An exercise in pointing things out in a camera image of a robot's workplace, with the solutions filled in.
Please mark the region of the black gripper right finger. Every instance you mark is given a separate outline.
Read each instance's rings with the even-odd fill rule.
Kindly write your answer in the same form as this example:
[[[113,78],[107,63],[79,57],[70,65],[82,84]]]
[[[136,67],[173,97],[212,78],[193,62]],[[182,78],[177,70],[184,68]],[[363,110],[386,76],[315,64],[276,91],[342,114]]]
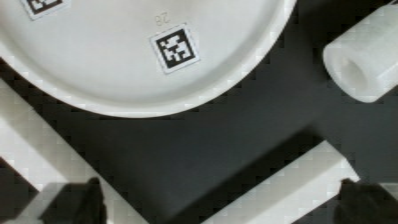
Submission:
[[[398,224],[398,183],[342,181],[335,224]]]

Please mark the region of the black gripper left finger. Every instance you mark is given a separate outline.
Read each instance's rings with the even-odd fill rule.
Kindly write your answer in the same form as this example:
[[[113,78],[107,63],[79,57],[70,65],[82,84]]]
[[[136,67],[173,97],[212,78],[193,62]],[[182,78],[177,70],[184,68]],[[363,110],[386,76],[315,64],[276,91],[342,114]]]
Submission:
[[[43,224],[107,224],[107,205],[98,178],[63,187],[40,220]]]

